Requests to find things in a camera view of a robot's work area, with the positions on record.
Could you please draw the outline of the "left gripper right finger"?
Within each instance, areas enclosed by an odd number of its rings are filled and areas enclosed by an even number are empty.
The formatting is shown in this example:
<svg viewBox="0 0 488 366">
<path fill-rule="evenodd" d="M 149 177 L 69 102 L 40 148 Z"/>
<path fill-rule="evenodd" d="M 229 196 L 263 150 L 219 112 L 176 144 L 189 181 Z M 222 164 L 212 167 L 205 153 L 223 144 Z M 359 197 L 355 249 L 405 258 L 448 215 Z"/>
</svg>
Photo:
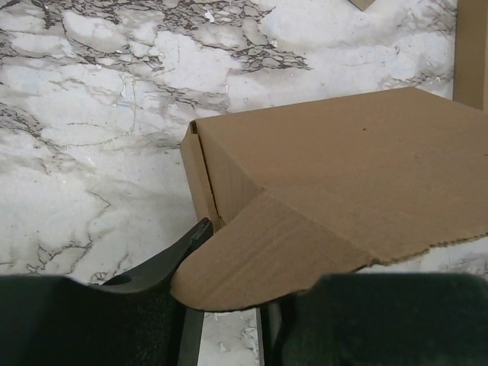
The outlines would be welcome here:
<svg viewBox="0 0 488 366">
<path fill-rule="evenodd" d="M 283 365 L 285 343 L 294 325 L 295 297 L 282 297 L 257 309 L 260 365 Z"/>
</svg>

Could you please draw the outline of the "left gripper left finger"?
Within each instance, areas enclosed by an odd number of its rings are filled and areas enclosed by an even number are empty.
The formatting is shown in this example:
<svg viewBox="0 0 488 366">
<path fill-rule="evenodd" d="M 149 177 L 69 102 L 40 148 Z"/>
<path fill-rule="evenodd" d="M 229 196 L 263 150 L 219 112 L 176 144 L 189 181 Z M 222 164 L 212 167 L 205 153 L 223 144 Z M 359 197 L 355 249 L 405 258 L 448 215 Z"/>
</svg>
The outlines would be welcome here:
<svg viewBox="0 0 488 366">
<path fill-rule="evenodd" d="M 171 294 L 182 262 L 212 236 L 204 218 L 176 243 L 103 284 L 93 284 L 109 308 L 102 319 L 108 337 L 89 353 L 91 365 L 196 365 L 204 314 Z"/>
</svg>

